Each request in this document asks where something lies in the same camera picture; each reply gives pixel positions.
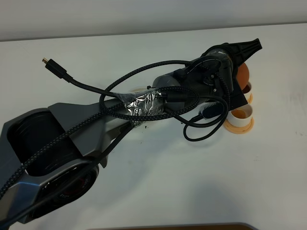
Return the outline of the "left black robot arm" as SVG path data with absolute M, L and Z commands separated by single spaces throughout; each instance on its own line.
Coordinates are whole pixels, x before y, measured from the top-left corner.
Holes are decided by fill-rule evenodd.
M 210 47 L 192 61 L 138 68 L 102 90 L 76 81 L 52 59 L 55 76 L 100 95 L 90 105 L 57 103 L 3 125 L 0 135 L 0 226 L 27 223 L 83 196 L 109 153 L 135 127 L 175 118 L 216 132 L 230 111 L 247 104 L 239 68 L 258 39 Z

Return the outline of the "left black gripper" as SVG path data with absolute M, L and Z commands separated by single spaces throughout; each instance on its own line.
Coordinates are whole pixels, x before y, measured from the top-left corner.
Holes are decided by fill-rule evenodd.
M 225 44 L 227 53 L 230 56 L 228 64 L 237 72 L 240 65 L 247 61 L 252 55 L 262 49 L 260 40 L 255 40 L 241 43 Z

